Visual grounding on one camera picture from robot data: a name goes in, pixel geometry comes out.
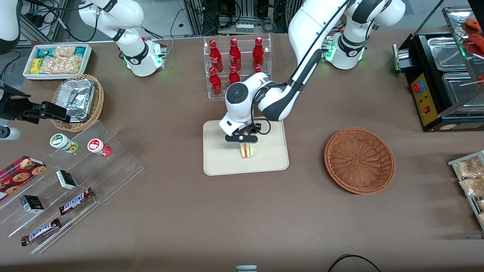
yellow control panel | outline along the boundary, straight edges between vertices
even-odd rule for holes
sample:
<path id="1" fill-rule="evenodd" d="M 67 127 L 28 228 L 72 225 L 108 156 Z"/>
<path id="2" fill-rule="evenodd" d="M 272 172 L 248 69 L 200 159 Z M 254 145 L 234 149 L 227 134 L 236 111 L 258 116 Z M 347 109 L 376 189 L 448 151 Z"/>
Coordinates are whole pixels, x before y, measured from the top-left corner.
<path id="1" fill-rule="evenodd" d="M 426 126 L 437 119 L 439 115 L 437 114 L 434 101 L 432 100 L 432 96 L 428 90 L 425 76 L 421 74 L 412 82 L 410 87 L 412 88 L 413 98 L 417 104 L 417 109 L 419 111 L 422 124 Z"/>

red cookie box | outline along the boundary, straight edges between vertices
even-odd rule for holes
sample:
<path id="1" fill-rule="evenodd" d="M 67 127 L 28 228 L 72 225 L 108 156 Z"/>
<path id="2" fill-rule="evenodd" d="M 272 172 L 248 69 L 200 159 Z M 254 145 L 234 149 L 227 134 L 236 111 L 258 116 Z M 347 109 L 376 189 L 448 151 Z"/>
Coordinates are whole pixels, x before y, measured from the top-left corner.
<path id="1" fill-rule="evenodd" d="M 42 161 L 22 156 L 14 163 L 0 170 L 0 200 L 43 173 L 47 167 Z"/>

stainless steel tray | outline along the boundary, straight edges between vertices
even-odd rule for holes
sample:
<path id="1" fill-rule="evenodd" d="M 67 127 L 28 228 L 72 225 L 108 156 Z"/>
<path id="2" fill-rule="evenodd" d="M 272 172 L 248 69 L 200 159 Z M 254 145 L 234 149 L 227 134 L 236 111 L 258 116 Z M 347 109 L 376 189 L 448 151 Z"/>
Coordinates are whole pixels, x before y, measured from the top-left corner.
<path id="1" fill-rule="evenodd" d="M 460 86 L 461 84 L 470 83 L 472 79 L 469 73 L 445 73 L 442 76 L 445 89 L 449 95 L 452 104 L 466 100 L 471 94 L 476 92 L 477 84 Z M 459 111 L 484 111 L 484 98 L 482 95 L 474 97 L 470 103 L 465 103 L 459 108 Z"/>
<path id="2" fill-rule="evenodd" d="M 466 71 L 466 65 L 452 37 L 428 39 L 430 52 L 435 59 L 437 69 L 444 72 Z"/>

snickers bar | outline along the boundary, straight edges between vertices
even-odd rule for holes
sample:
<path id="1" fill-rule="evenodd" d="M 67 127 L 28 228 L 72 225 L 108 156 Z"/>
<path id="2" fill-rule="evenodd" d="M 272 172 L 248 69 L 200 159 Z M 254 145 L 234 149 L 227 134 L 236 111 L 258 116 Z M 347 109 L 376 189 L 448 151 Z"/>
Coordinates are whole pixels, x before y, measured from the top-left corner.
<path id="1" fill-rule="evenodd" d="M 93 196 L 94 192 L 89 187 L 86 191 L 82 192 L 82 194 L 78 195 L 73 200 L 69 201 L 67 204 L 59 208 L 60 214 L 64 215 L 70 210 L 73 210 L 75 207 L 79 206 L 82 202 L 84 202 L 89 197 Z"/>
<path id="2" fill-rule="evenodd" d="M 22 243 L 22 246 L 26 246 L 29 243 L 33 242 L 35 239 L 45 235 L 49 231 L 56 229 L 56 228 L 61 228 L 61 222 L 59 221 L 59 218 L 55 218 L 54 221 L 50 222 L 49 224 L 41 227 L 40 229 L 36 230 L 35 232 L 31 233 L 30 235 L 22 237 L 22 240 L 20 241 Z"/>

white robotic arm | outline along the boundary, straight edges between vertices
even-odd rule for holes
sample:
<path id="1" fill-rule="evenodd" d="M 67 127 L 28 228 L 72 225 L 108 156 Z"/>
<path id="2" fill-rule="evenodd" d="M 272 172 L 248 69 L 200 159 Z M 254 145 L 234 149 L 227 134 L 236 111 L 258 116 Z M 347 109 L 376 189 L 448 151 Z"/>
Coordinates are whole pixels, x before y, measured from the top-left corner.
<path id="1" fill-rule="evenodd" d="M 94 5 L 80 9 L 81 19 L 87 25 L 111 38 L 124 55 L 128 68 L 137 76 L 149 76 L 163 68 L 166 46 L 143 40 L 135 27 L 143 24 L 141 6 L 132 0 L 92 0 L 80 5 Z"/>
<path id="2" fill-rule="evenodd" d="M 257 73 L 243 82 L 230 85 L 225 99 L 227 114 L 219 122 L 227 134 L 226 140 L 257 142 L 257 136 L 252 134 L 260 133 L 260 130 L 254 124 L 253 106 L 257 106 L 269 121 L 281 121 L 288 116 L 320 62 L 326 36 L 343 14 L 356 15 L 359 22 L 365 20 L 364 24 L 356 25 L 348 18 L 344 33 L 348 27 L 354 30 L 349 31 L 348 35 L 337 37 L 344 42 L 343 46 L 333 48 L 332 64 L 349 69 L 358 62 L 358 53 L 362 51 L 369 35 L 369 28 L 364 28 L 364 25 L 371 26 L 381 14 L 379 20 L 382 24 L 390 20 L 396 23 L 404 11 L 405 4 L 401 0 L 307 0 L 289 25 L 289 40 L 298 61 L 296 71 L 283 85 L 275 84 L 265 73 Z"/>

